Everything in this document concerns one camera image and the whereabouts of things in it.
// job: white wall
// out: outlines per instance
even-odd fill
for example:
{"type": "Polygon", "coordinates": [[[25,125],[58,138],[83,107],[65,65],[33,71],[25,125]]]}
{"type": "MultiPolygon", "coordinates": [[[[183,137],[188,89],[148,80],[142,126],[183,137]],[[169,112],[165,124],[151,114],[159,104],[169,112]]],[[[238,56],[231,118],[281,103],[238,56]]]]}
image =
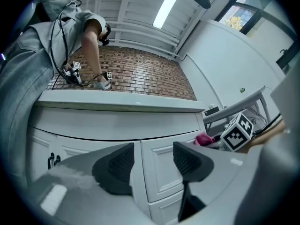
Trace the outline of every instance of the white wall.
{"type": "Polygon", "coordinates": [[[216,21],[201,22],[181,49],[180,56],[184,60],[179,63],[197,100],[207,105],[217,103],[218,96],[219,103],[230,106],[267,86],[270,89],[265,89],[264,96],[270,115],[273,118],[278,114],[270,93],[284,78],[284,73],[242,33],[216,21]],[[188,61],[186,54],[196,65],[188,61]]]}
{"type": "MultiPolygon", "coordinates": [[[[293,29],[284,11],[276,1],[272,0],[264,11],[275,16],[289,28],[293,29]]],[[[293,40],[286,33],[264,18],[260,19],[247,34],[247,37],[255,43],[255,46],[265,57],[272,61],[277,61],[283,55],[280,51],[282,49],[288,49],[293,44],[293,40]]]]}

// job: white countertop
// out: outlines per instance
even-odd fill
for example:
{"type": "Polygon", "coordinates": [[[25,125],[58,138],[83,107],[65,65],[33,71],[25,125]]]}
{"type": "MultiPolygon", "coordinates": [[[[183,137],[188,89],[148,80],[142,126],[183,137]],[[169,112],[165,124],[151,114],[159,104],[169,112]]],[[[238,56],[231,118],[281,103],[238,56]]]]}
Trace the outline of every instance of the white countertop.
{"type": "Polygon", "coordinates": [[[202,102],[172,97],[99,90],[46,90],[35,106],[119,112],[196,113],[202,102]]]}

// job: cable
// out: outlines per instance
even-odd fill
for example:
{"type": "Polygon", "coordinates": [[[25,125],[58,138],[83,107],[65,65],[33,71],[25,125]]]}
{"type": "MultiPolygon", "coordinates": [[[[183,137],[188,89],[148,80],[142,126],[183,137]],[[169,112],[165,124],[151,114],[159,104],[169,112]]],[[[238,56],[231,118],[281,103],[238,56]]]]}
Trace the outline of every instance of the cable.
{"type": "Polygon", "coordinates": [[[273,89],[271,89],[271,88],[269,88],[269,87],[267,87],[267,86],[264,86],[264,87],[270,89],[271,91],[273,91],[273,89]]]}
{"type": "Polygon", "coordinates": [[[53,90],[54,89],[54,86],[55,86],[55,84],[56,84],[56,82],[57,82],[57,80],[58,80],[58,78],[60,77],[60,75],[58,74],[58,76],[57,76],[57,78],[56,78],[56,80],[55,80],[55,82],[54,82],[54,84],[53,84],[53,87],[52,87],[52,89],[51,90],[53,90]]]}
{"type": "Polygon", "coordinates": [[[81,0],[76,0],[77,2],[80,2],[80,4],[78,5],[79,7],[81,6],[81,4],[83,3],[83,2],[81,2],[81,0]]]}
{"type": "Polygon", "coordinates": [[[66,48],[66,61],[68,60],[68,44],[67,44],[67,40],[66,40],[66,37],[65,37],[64,29],[63,29],[62,24],[61,24],[61,16],[62,16],[63,11],[64,11],[68,6],[70,6],[72,3],[75,3],[76,1],[80,1],[80,0],[72,0],[72,1],[70,1],[70,2],[62,9],[62,11],[60,12],[60,14],[58,14],[56,20],[55,20],[54,23],[53,23],[52,32],[51,32],[51,38],[50,38],[50,54],[51,54],[51,58],[52,58],[53,64],[54,64],[54,66],[55,66],[57,72],[59,73],[59,75],[60,75],[63,79],[65,79],[68,83],[75,84],[75,85],[78,86],[78,87],[86,87],[86,86],[90,85],[97,77],[103,75],[104,73],[101,73],[101,74],[98,74],[98,75],[94,76],[93,79],[92,79],[91,81],[89,81],[89,82],[88,82],[87,84],[85,84],[85,85],[82,85],[82,84],[79,85],[79,84],[77,84],[77,83],[75,83],[75,82],[69,80],[69,79],[67,78],[67,76],[63,75],[63,73],[59,70],[59,68],[58,68],[58,66],[57,66],[57,64],[56,64],[56,62],[55,62],[55,58],[54,58],[54,54],[53,54],[53,34],[54,34],[54,28],[55,28],[55,24],[56,24],[57,20],[59,19],[59,21],[60,21],[60,26],[61,26],[61,30],[62,30],[62,36],[63,36],[65,48],[66,48]]]}
{"type": "Polygon", "coordinates": [[[209,124],[209,127],[207,128],[207,133],[210,131],[211,125],[212,125],[212,123],[209,124]]]}
{"type": "Polygon", "coordinates": [[[259,129],[254,132],[253,137],[257,136],[261,133],[263,133],[265,130],[267,130],[269,127],[272,126],[272,124],[280,117],[281,114],[278,114],[271,122],[269,122],[266,126],[264,126],[262,129],[259,129]]]}

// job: ceiling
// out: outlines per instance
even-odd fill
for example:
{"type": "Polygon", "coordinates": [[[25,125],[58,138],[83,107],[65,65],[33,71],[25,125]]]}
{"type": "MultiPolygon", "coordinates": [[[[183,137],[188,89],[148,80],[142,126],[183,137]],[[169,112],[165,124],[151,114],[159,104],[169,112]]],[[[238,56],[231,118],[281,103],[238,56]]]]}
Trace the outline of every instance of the ceiling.
{"type": "Polygon", "coordinates": [[[142,49],[172,59],[182,47],[203,15],[214,19],[216,11],[226,5],[224,0],[210,0],[206,10],[193,0],[177,0],[162,29],[152,26],[164,0],[81,0],[82,10],[90,10],[105,18],[112,32],[110,44],[142,49]]]}

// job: ceiling light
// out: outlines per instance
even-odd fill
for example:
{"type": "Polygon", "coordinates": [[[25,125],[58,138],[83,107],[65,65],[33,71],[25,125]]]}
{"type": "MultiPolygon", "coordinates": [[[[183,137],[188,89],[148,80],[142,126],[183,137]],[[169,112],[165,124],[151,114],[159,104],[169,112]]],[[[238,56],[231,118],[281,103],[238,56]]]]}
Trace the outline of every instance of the ceiling light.
{"type": "Polygon", "coordinates": [[[162,28],[176,0],[164,0],[153,23],[153,27],[162,28]]]}

